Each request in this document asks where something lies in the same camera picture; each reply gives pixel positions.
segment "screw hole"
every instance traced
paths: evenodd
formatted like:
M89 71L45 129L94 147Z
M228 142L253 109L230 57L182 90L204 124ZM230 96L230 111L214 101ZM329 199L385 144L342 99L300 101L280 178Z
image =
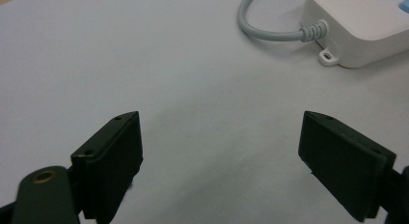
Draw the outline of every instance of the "screw hole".
M332 59L332 56L331 56L331 54L329 54L329 53L324 53L323 55L324 55L324 58L327 59L327 60L331 60L331 59Z
M57 173L55 171L44 171L39 174L37 174L34 179L33 183L45 183L51 181Z
M94 153L94 150L87 150L84 152L85 155L91 155Z

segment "power cord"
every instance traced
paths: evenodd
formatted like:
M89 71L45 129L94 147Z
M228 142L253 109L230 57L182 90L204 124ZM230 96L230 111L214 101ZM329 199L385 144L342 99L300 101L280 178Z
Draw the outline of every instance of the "power cord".
M253 0L243 0L241 2L240 7L238 8L237 22L241 30L253 38L272 42L313 42L324 38L327 34L327 25L323 21L318 21L317 23L303 26L296 32L278 33L255 28L250 25L245 18L247 9L252 1Z

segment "white power strip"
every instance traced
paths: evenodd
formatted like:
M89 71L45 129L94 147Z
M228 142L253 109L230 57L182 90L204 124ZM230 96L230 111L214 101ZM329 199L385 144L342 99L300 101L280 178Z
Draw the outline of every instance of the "white power strip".
M409 0L307 0L303 25L324 21L318 60L358 68L409 50Z

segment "white table surface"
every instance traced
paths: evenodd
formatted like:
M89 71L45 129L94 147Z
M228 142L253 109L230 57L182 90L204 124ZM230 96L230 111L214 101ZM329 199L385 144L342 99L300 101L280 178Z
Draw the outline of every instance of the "white table surface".
M19 182L138 110L145 161L113 223L357 223L297 150L303 113L336 117L409 164L409 53L348 70L312 43L261 42L241 0L15 0L0 6L0 206ZM304 0L255 0L298 29ZM385 212L366 223L383 223Z

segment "blue switch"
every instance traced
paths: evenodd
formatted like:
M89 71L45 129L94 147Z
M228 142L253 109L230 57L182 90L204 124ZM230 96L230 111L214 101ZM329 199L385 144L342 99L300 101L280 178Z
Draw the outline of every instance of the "blue switch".
M405 12L409 13L409 0L403 1L400 5L400 8Z

